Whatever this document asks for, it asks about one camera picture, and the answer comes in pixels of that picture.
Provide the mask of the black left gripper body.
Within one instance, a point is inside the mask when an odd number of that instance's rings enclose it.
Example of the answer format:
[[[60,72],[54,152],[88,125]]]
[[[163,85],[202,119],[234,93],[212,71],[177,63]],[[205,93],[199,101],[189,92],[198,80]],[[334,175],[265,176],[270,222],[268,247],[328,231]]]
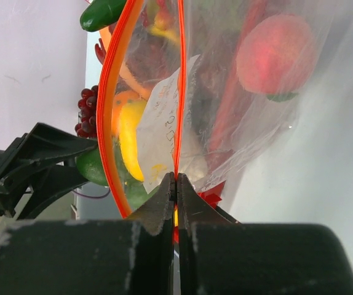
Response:
[[[30,147],[10,146],[0,150],[0,216],[14,217],[20,199],[32,191],[26,168],[31,165]]]

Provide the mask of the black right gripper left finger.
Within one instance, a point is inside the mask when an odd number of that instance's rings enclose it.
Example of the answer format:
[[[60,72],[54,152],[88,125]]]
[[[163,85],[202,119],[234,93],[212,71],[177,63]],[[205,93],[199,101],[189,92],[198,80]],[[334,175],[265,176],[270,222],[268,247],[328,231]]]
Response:
[[[0,294],[172,294],[175,177],[126,219],[19,221],[0,233]]]

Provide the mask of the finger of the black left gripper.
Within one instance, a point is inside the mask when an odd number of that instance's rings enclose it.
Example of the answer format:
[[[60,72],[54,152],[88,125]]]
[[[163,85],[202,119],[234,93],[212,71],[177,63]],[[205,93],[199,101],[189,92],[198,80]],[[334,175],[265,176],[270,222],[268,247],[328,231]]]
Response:
[[[3,153],[1,169],[13,172],[44,167],[71,159],[98,147],[94,140],[74,136],[44,123],[17,137]]]
[[[76,188],[88,183],[76,167],[56,165],[33,187],[33,193],[18,219],[35,219],[48,206]]]

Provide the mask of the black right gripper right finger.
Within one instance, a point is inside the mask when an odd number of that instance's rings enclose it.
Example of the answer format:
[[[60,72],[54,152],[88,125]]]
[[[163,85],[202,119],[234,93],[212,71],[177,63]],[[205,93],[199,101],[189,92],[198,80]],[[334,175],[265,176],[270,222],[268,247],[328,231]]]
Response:
[[[320,224],[244,224],[177,180],[182,294],[353,294],[353,270]]]

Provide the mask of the dark red grape bunch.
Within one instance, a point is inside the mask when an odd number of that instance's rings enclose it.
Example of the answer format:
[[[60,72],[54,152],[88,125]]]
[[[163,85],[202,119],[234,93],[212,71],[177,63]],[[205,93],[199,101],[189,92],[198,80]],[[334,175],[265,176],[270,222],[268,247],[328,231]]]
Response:
[[[97,139],[97,95],[98,85],[81,91],[81,98],[77,102],[78,123],[74,127],[78,137]]]

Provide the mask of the dark green cucumber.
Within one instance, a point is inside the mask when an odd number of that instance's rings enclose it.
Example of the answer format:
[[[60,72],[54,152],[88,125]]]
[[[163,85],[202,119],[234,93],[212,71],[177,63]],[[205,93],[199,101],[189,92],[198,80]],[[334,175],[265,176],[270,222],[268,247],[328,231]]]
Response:
[[[126,0],[94,0],[81,14],[80,25],[84,31],[95,32],[116,23]]]

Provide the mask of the clear zip bag orange zipper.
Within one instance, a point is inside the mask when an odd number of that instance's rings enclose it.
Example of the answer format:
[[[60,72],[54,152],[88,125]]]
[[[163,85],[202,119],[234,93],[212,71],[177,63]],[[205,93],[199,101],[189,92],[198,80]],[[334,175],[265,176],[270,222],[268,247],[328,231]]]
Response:
[[[303,17],[317,62],[298,90],[249,92],[238,50],[266,18]],[[208,203],[291,125],[335,53],[353,48],[353,1],[126,1],[100,76],[100,155],[117,208],[128,217],[170,172],[188,176]]]

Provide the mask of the pink peach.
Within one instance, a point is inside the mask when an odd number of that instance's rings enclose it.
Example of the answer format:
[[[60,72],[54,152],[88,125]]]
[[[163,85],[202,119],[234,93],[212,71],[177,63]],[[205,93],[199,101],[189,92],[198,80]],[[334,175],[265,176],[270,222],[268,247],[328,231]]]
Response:
[[[278,14],[260,22],[244,39],[236,58],[237,77],[249,92],[291,93],[306,83],[316,62],[315,36],[307,21]]]

